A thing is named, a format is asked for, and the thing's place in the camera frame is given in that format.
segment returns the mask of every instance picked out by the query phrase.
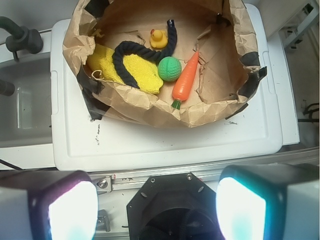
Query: orange carrot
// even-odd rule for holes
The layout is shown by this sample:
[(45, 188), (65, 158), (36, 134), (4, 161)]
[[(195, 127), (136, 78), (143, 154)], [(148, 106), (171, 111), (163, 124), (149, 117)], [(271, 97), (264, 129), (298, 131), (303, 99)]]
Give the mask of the orange carrot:
[(174, 101), (171, 106), (175, 109), (180, 109), (181, 102), (187, 100), (189, 97), (196, 76), (198, 59), (199, 51), (196, 51), (174, 85), (172, 91)]

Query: yellow rubber duck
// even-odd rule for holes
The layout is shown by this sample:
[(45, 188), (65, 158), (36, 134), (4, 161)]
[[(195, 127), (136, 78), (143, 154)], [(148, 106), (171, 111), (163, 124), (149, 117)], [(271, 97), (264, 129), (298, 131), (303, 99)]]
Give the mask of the yellow rubber duck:
[(155, 49), (163, 49), (168, 44), (168, 37), (165, 30), (154, 30), (150, 32), (150, 44)]

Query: paper bag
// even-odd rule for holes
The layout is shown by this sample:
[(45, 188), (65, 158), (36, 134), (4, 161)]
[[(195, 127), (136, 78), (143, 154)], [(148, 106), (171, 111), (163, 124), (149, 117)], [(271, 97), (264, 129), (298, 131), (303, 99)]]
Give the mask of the paper bag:
[[(174, 82), (160, 94), (105, 81), (86, 65), (95, 45), (115, 49), (122, 41), (151, 48), (151, 29), (175, 21), (173, 53), (182, 68), (199, 50), (188, 100), (171, 106)], [(108, 116), (156, 128), (197, 127), (247, 107), (267, 69), (259, 63), (256, 34), (241, 0), (79, 0), (63, 42), (63, 55), (77, 77), (93, 119)]]

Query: metal bracket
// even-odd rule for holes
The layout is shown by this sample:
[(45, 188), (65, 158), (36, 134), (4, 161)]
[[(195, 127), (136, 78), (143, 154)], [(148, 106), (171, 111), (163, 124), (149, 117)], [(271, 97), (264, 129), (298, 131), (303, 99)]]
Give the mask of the metal bracket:
[[(139, 189), (150, 176), (172, 175), (192, 172), (203, 182), (218, 181), (222, 170), (231, 164), (272, 164), (287, 163), (319, 164), (319, 147), (302, 150), (278, 152), (265, 156), (253, 156), (239, 159), (229, 159), (214, 162), (205, 162), (184, 166), (160, 167), (152, 169), (137, 169), (128, 171), (91, 172), (90, 178), (96, 185), (98, 194), (111, 191)], [(107, 178), (111, 184), (106, 188), (98, 187), (97, 183)]]
[(113, 190), (111, 176), (93, 179), (92, 183), (96, 186), (98, 194), (110, 193)]
[(102, 209), (98, 211), (98, 219), (96, 223), (96, 230), (110, 232), (110, 222), (107, 211)]
[(283, 41), (284, 48), (295, 43), (313, 24), (319, 22), (319, 5), (314, 0), (311, 0), (310, 4), (313, 10), (300, 23), (296, 30)]

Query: light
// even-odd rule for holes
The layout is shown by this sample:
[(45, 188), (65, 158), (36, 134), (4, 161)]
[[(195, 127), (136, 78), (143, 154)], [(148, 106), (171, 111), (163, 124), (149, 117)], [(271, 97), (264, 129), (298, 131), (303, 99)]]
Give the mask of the light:
[(216, 191), (216, 213), (226, 240), (263, 240), (266, 200), (236, 181), (223, 178)]
[(98, 195), (89, 181), (81, 181), (49, 205), (52, 240), (91, 240), (98, 218)]

